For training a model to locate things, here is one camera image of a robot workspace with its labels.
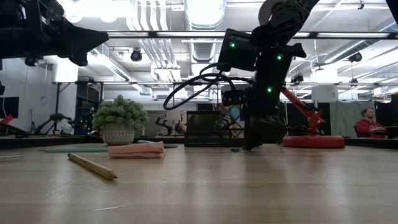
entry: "green curtain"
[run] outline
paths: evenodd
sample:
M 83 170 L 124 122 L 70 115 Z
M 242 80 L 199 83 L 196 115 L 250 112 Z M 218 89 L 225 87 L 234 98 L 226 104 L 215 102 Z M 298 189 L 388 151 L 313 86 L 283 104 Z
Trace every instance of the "green curtain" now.
M 374 102 L 331 102 L 331 135 L 356 138 L 354 125 L 357 121 L 363 119 L 361 111 L 365 108 L 374 108 Z

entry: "potted plant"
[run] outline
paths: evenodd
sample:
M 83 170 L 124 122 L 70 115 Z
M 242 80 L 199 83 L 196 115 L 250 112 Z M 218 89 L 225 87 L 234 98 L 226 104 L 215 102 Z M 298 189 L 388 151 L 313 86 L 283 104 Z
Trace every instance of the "potted plant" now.
M 113 102 L 103 102 L 94 115 L 93 125 L 101 128 L 103 141 L 109 146 L 130 144 L 135 130 L 149 121 L 148 112 L 140 103 L 128 101 L 119 95 Z

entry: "table surface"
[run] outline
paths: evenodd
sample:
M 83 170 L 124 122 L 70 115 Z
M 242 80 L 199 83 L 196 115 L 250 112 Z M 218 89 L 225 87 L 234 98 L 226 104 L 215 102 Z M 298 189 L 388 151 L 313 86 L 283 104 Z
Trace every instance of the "table surface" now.
M 38 149 L 0 151 L 25 155 L 0 160 L 1 223 L 398 222 L 393 150 L 180 146 L 163 160 L 79 154 L 119 176 L 107 181 L 66 154 Z

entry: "folded towel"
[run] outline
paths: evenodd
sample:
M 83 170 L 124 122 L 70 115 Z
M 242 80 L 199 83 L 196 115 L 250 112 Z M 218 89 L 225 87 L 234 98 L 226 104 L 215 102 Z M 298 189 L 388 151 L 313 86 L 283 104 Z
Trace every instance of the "folded towel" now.
M 117 153 L 143 153 L 143 152 L 164 152 L 163 142 L 130 144 L 127 146 L 111 146 L 108 149 L 109 154 Z
M 111 146 L 108 149 L 111 158 L 154 158 L 163 159 L 165 150 L 163 142 Z
M 109 154 L 110 158 L 126 158 L 126 159 L 163 159 L 166 155 L 166 151 L 162 153 L 153 153 L 153 152 L 144 152 L 144 153 L 116 153 L 116 154 Z

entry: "ceiling light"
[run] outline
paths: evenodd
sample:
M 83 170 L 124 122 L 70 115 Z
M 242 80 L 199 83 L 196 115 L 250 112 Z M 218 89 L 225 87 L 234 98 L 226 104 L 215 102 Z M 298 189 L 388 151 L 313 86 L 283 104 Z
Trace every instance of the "ceiling light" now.
M 209 31 L 186 31 L 186 32 L 158 32 L 159 37 L 220 37 L 223 38 L 225 32 Z
M 222 40 L 181 40 L 181 43 L 183 44 L 216 44 L 222 42 Z
M 139 32 L 139 31 L 124 31 L 124 32 L 108 31 L 108 35 L 110 38 L 149 37 L 148 32 Z
M 296 33 L 296 35 L 294 35 L 294 37 L 302 38 L 302 37 L 308 37 L 309 35 L 310 35 L 309 32 L 298 32 L 298 33 Z
M 385 38 L 390 35 L 389 33 L 344 33 L 344 32 L 338 32 L 338 33 L 327 33 L 327 32 L 321 32 L 317 35 L 317 37 L 323 37 L 323 38 L 332 38 L 332 37 L 340 37 L 340 38 L 364 38 L 364 39 L 372 39 L 372 38 Z
M 106 23 L 112 23 L 116 21 L 117 17 L 114 16 L 101 16 L 101 20 Z
M 129 82 L 104 82 L 104 85 L 130 85 Z
M 172 82 L 132 82 L 140 85 L 173 85 Z

